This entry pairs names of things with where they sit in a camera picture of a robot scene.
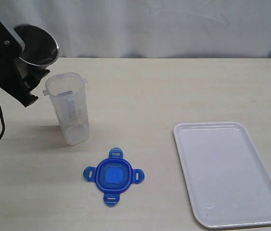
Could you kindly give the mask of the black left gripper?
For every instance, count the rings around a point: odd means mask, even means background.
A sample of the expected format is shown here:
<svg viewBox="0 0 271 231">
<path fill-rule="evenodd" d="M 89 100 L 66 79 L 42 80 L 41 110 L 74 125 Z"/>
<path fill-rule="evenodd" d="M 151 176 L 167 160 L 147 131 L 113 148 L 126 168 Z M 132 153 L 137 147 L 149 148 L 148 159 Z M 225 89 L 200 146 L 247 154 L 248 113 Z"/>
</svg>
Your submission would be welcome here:
<svg viewBox="0 0 271 231">
<path fill-rule="evenodd" d="M 36 88 L 41 79 L 50 71 L 45 69 L 29 72 L 22 81 L 14 62 L 14 59 L 19 58 L 22 52 L 23 47 L 18 42 L 10 41 L 8 45 L 4 41 L 0 42 L 0 88 L 13 96 L 24 107 L 28 107 L 38 100 L 38 97 L 31 94 L 30 91 Z"/>
</svg>

